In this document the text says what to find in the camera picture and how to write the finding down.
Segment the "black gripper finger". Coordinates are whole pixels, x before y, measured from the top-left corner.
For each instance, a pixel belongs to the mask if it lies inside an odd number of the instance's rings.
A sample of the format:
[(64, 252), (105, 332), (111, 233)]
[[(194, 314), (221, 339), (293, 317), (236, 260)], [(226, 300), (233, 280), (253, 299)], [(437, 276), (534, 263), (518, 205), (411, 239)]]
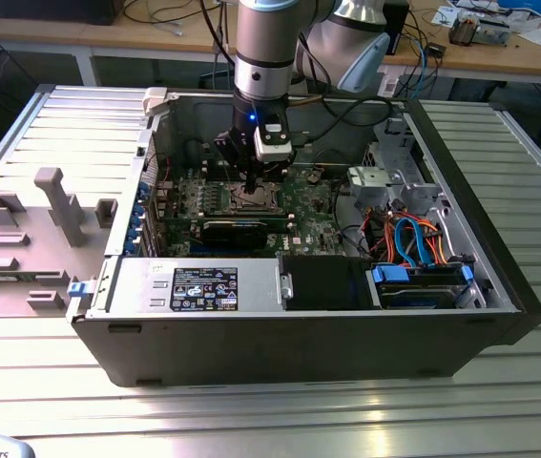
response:
[(214, 144), (231, 167), (236, 167), (244, 175), (244, 192), (255, 190), (255, 148), (252, 140), (239, 130), (219, 133)]
[(290, 160), (269, 163), (255, 161), (252, 168), (252, 191), (255, 192), (264, 182), (282, 182), (290, 165)]

